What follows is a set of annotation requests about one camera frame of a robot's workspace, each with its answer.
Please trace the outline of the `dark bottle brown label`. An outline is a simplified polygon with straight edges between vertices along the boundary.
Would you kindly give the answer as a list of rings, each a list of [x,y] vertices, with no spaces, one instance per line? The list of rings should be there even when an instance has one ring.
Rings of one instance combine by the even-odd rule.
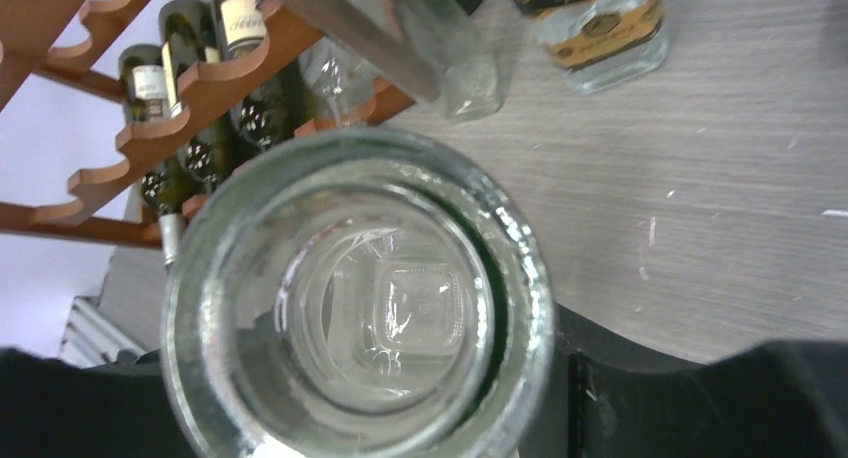
[[[118,71],[126,124],[159,123],[170,118],[171,99],[159,47],[135,44],[125,48],[118,59]],[[140,195],[155,212],[164,268],[169,271],[180,253],[185,229],[183,205],[199,192],[199,183],[175,153],[164,154],[160,143],[149,144],[146,149],[154,150],[158,158],[149,162],[150,168],[140,180]]]

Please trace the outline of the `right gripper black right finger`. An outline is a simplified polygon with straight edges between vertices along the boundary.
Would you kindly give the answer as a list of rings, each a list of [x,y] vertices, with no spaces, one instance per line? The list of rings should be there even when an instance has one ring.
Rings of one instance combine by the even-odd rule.
[[[847,345],[772,340],[711,364],[566,308],[523,457],[843,457]]]

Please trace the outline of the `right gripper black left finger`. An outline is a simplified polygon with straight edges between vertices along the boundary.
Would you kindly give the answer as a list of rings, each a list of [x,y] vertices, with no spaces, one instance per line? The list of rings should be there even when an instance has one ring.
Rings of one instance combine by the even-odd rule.
[[[79,368],[1,351],[4,457],[192,457],[157,355]]]

